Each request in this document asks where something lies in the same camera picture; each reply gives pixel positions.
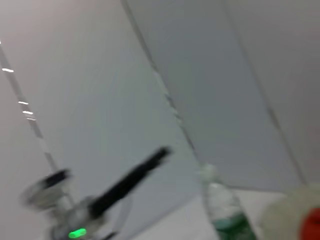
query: green light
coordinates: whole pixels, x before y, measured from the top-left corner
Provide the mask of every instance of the green light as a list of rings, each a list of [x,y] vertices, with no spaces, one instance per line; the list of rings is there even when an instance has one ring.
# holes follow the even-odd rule
[[[80,228],[78,230],[72,231],[69,233],[69,238],[77,239],[87,234],[87,230],[85,228]]]

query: plastic bottle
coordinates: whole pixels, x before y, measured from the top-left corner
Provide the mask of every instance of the plastic bottle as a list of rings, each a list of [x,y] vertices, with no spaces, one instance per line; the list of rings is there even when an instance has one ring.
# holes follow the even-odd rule
[[[221,240],[256,240],[237,196],[224,185],[213,165],[202,167],[203,201]]]

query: red object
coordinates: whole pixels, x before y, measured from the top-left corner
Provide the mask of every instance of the red object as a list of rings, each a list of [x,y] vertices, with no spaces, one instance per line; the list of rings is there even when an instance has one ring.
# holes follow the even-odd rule
[[[320,240],[320,208],[314,208],[302,223],[300,240]]]

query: white table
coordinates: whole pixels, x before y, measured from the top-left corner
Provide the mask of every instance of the white table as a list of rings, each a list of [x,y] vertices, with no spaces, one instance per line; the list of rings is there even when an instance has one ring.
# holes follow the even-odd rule
[[[265,207],[284,196],[282,193],[236,190],[253,229],[261,236],[259,218]],[[133,240],[217,240],[200,196],[170,213]]]

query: green bottle label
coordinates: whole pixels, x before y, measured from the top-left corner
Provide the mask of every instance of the green bottle label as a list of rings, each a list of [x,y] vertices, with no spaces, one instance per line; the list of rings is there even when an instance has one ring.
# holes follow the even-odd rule
[[[221,240],[256,240],[247,217],[238,214],[229,219],[217,220],[213,225]]]

